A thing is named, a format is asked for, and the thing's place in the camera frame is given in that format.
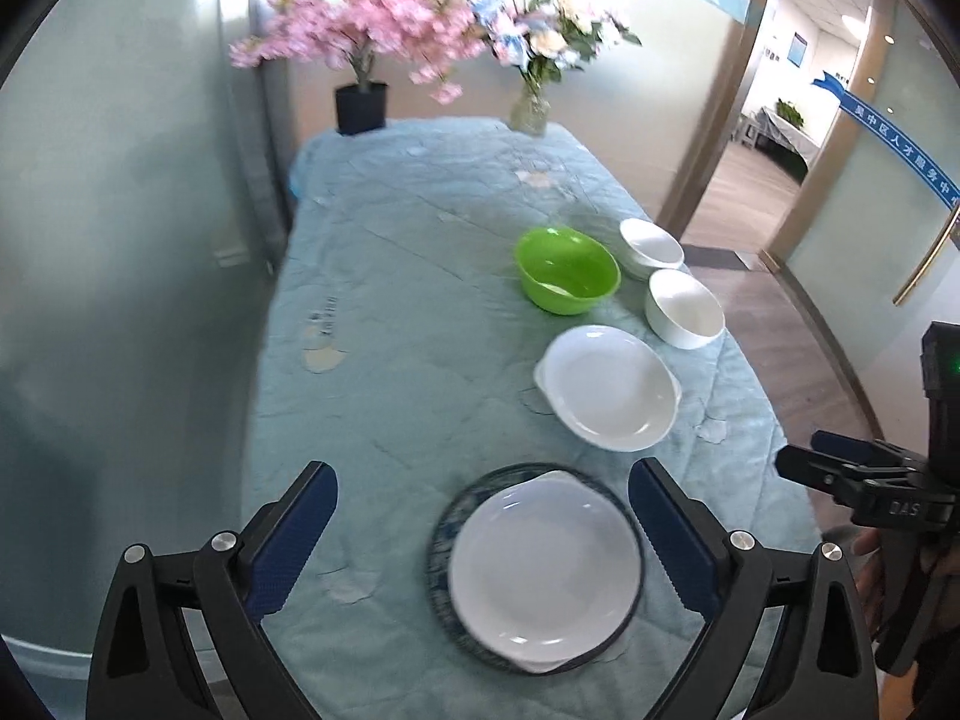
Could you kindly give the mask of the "person's right hand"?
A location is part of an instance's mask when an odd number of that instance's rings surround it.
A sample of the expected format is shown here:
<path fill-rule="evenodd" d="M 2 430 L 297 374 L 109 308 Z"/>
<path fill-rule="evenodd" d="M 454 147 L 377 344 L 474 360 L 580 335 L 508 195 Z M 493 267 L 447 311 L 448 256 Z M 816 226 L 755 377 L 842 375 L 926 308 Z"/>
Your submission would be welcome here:
<path fill-rule="evenodd" d="M 866 618 L 867 631 L 878 640 L 895 619 L 910 582 L 913 560 L 903 544 L 877 528 L 861 530 L 853 554 L 862 564 L 856 572 L 856 590 Z"/>

